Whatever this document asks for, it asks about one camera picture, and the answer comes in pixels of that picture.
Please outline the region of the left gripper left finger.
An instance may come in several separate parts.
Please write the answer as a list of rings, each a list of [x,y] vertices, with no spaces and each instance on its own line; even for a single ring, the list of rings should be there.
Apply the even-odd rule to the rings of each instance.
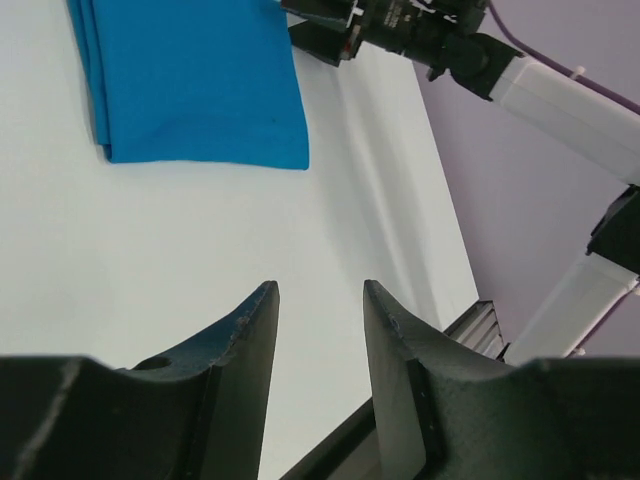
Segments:
[[[5,479],[254,479],[279,316],[267,281],[131,369],[82,356],[1,360]]]

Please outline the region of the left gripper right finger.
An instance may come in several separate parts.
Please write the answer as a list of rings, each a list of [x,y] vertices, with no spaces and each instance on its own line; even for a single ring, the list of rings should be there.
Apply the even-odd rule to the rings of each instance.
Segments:
[[[635,479],[639,363],[513,367],[450,339],[380,283],[364,327],[386,479]]]

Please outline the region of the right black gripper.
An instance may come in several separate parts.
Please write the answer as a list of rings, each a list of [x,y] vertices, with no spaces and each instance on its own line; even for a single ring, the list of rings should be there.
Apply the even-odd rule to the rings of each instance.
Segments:
[[[288,28],[294,47],[334,67],[357,55],[364,15],[359,1],[281,0],[280,6],[308,20]],[[337,32],[327,27],[347,28],[347,31]]]

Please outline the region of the blue polo shirt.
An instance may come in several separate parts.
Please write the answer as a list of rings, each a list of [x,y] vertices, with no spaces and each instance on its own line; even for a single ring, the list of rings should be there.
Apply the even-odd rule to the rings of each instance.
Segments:
[[[285,12],[274,1],[71,1],[108,161],[310,164]]]

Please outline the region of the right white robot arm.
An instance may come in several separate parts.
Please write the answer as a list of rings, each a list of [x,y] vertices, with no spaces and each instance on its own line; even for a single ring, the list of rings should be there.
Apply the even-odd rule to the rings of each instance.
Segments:
[[[338,66],[363,44],[449,74],[461,87],[600,166],[625,191],[593,229],[585,253],[503,352],[519,365],[574,354],[639,287],[639,108],[516,39],[479,28],[489,1],[285,1],[292,44]]]

